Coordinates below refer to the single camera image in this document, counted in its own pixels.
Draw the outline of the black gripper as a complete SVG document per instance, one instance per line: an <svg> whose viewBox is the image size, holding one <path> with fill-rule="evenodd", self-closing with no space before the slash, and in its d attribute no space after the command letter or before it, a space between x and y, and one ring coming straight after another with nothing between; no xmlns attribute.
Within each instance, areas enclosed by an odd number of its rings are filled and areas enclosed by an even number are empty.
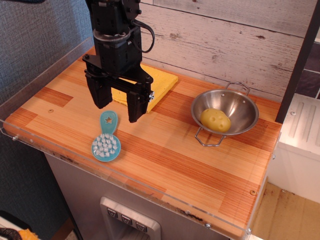
<svg viewBox="0 0 320 240"><path fill-rule="evenodd" d="M127 94L128 117L135 123L147 112L153 78L142 70L141 26L117 33L93 30L95 55L86 54L85 77L94 104L102 109L112 102L112 88Z"/></svg>

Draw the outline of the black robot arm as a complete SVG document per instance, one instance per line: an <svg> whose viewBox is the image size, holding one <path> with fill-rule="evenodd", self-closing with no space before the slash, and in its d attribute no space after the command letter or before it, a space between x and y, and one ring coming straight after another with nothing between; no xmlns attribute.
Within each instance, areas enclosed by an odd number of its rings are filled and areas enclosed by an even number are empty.
<svg viewBox="0 0 320 240"><path fill-rule="evenodd" d="M141 67L141 29L153 29L137 20L138 0L88 0L95 54L86 54L85 77L94 104L102 109L112 102L112 89L126 94L128 119L135 123L153 99L153 78Z"/></svg>

